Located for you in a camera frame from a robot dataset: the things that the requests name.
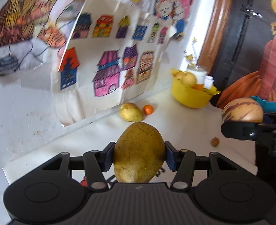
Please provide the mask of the yellow fruit in bowl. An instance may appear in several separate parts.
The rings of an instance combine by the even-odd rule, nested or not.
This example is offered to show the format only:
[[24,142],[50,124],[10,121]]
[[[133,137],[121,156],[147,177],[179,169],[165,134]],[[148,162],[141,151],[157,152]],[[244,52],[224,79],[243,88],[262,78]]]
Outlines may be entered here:
[[174,77],[188,87],[194,87],[197,83],[195,75],[190,72],[178,71],[174,74]]

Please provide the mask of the girl with bear drawing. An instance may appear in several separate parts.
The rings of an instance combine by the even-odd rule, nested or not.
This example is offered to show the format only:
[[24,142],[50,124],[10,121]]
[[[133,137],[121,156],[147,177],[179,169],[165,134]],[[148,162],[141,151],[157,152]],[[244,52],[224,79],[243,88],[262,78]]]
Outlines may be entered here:
[[173,38],[176,40],[184,37],[185,25],[193,2],[194,0],[156,0],[155,2],[156,16],[172,23],[175,27]]

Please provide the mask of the colourful houses drawing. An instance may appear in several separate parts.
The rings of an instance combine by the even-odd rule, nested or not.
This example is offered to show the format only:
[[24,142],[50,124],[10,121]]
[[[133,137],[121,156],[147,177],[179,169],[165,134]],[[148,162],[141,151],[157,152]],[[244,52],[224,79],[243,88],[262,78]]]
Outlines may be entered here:
[[156,13],[116,0],[87,0],[52,73],[60,123],[72,125],[151,90],[173,33],[171,4]]

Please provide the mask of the yellow plastic bowl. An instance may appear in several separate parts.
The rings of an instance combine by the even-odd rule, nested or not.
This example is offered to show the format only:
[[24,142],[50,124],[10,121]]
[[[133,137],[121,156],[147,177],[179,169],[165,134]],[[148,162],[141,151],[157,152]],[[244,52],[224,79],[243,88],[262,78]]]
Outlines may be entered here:
[[185,74],[186,72],[171,69],[171,93],[173,98],[180,104],[189,108],[200,109],[206,106],[213,96],[221,93],[214,85],[210,89],[198,90],[183,84],[182,78]]

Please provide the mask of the green yellow pear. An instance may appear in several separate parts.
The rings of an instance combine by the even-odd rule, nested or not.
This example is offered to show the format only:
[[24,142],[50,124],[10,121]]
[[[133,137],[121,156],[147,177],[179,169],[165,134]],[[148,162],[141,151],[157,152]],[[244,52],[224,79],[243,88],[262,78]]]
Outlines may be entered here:
[[143,114],[140,108],[133,103],[124,103],[120,106],[119,116],[128,122],[137,122],[143,120]]

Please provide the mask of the brown wooden door frame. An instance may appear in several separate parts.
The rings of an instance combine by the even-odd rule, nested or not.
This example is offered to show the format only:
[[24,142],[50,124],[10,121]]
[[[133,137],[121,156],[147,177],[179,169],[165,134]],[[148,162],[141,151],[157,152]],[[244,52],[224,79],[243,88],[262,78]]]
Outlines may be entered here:
[[198,64],[211,72],[225,32],[232,0],[215,0]]

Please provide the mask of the orange dress lady poster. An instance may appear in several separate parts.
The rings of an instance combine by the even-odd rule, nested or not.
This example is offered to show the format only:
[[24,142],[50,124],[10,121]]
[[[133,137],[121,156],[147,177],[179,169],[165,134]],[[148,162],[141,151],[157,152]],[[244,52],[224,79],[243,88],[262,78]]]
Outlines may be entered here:
[[276,103],[276,0],[254,0],[254,9],[262,17],[250,18],[235,66],[217,101],[219,108],[248,97]]

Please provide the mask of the small orange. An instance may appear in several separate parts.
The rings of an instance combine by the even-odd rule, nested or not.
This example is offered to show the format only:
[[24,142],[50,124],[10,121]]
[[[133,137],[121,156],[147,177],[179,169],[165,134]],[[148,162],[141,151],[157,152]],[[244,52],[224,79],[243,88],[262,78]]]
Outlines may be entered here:
[[143,112],[145,115],[151,115],[154,112],[154,108],[151,105],[145,105],[143,107]]

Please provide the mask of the boy with fan drawing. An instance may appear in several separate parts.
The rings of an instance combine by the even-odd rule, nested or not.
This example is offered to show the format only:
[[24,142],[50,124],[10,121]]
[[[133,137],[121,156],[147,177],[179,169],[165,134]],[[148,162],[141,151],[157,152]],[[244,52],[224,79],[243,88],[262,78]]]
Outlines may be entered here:
[[62,48],[66,36],[57,26],[63,11],[75,0],[7,0],[0,10],[0,47],[30,41],[34,26],[47,18],[37,38],[49,48]]

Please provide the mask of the yellow flower twig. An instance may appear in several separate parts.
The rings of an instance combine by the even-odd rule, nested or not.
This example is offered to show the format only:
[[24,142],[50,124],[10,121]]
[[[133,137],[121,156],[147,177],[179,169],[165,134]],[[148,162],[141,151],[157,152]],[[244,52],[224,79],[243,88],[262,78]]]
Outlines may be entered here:
[[196,37],[192,38],[191,54],[188,54],[187,51],[184,51],[184,58],[186,59],[186,62],[187,62],[187,68],[193,68],[198,64],[198,57],[195,51],[195,43],[197,43]]

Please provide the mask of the white printed table mat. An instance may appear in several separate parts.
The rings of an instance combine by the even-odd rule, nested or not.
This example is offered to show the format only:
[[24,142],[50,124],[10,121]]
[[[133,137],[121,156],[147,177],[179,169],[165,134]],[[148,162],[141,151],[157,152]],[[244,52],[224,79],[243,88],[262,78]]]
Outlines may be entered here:
[[[173,99],[169,89],[137,102],[139,107],[146,104],[154,106],[155,110],[144,121],[176,149],[192,150],[200,156],[216,151],[252,174],[257,173],[254,142],[225,138],[220,130],[221,109],[211,104],[201,109],[185,107]],[[109,142],[116,142],[129,125],[118,113],[100,118],[8,163],[3,168],[5,177],[8,183],[13,183],[63,151],[81,156],[90,150],[102,150]],[[219,139],[217,147],[211,145],[214,137]]]

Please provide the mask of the white orange jar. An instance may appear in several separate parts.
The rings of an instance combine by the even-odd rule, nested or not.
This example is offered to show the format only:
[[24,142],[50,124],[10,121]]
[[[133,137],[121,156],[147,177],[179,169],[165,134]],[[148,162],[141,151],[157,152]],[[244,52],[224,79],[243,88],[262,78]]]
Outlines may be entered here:
[[207,76],[207,69],[205,67],[198,66],[197,64],[190,64],[187,66],[187,71],[194,74],[196,78],[196,85],[194,89],[202,91],[204,88],[205,78]]

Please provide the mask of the black dark door panel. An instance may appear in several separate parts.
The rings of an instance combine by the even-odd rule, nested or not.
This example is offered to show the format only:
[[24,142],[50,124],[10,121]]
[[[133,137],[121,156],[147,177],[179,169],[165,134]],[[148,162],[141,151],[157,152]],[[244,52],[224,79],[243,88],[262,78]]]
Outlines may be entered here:
[[232,0],[225,23],[221,44],[215,58],[211,73],[218,90],[223,91],[228,85],[232,71],[241,52],[255,0]]

